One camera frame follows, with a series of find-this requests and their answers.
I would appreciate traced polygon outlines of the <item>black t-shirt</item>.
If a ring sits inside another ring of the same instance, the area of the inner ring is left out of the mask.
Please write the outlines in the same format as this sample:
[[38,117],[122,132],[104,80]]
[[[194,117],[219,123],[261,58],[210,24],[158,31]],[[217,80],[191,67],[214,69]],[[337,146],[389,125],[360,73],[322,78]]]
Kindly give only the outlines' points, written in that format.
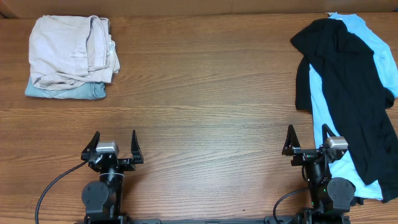
[[397,184],[397,134],[387,109],[395,98],[379,79],[374,51],[341,20],[313,21],[292,37],[293,46],[303,54],[297,70],[296,107],[312,112],[309,77],[312,65],[322,79],[337,136],[348,142],[356,171],[369,185]]

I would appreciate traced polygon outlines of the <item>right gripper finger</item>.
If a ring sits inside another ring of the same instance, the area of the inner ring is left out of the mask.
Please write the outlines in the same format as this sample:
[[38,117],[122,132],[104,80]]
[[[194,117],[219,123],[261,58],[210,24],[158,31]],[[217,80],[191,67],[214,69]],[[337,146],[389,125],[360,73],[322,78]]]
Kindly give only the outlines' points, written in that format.
[[335,138],[336,138],[336,135],[328,127],[328,125],[323,124],[322,125],[322,139],[323,139],[322,147],[333,148],[333,146],[335,145]]
[[282,148],[282,155],[295,155],[301,150],[299,140],[292,124],[288,126],[287,137]]

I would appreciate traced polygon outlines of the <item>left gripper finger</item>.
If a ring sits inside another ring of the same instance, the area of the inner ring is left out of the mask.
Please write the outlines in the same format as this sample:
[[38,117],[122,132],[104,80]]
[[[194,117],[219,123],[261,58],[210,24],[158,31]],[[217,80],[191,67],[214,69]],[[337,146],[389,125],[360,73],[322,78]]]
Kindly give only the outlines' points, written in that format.
[[142,152],[137,141],[136,130],[132,131],[131,154],[133,159],[142,159]]
[[93,138],[91,139],[91,141],[88,143],[88,145],[84,148],[84,150],[82,151],[82,153],[89,153],[92,150],[95,150],[98,142],[100,140],[100,132],[97,131],[95,132]]

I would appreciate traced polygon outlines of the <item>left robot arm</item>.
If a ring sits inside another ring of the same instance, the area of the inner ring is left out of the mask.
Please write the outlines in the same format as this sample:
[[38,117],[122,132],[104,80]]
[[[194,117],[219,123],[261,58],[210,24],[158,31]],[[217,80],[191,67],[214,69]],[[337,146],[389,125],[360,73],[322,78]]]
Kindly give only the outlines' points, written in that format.
[[81,199],[85,205],[85,223],[132,223],[130,216],[121,211],[124,173],[134,171],[137,164],[144,162],[137,141],[132,132],[129,158],[119,158],[116,142],[101,142],[96,132],[81,153],[81,160],[99,173],[99,179],[88,183],[82,190]]

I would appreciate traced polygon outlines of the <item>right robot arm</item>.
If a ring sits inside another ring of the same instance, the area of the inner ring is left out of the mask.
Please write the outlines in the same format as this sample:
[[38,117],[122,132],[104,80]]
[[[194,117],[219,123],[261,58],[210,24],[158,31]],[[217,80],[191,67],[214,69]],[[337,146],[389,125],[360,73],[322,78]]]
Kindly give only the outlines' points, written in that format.
[[352,182],[341,177],[332,177],[329,165],[341,159],[348,150],[348,143],[342,136],[336,136],[324,124],[323,143],[317,149],[302,149],[292,125],[288,126],[287,137],[282,155],[291,156],[291,165],[302,168],[302,177],[307,186],[281,197],[273,208],[275,221],[276,208],[283,199],[308,190],[312,206],[304,208],[292,217],[292,223],[349,223],[345,213],[355,203],[356,187]]

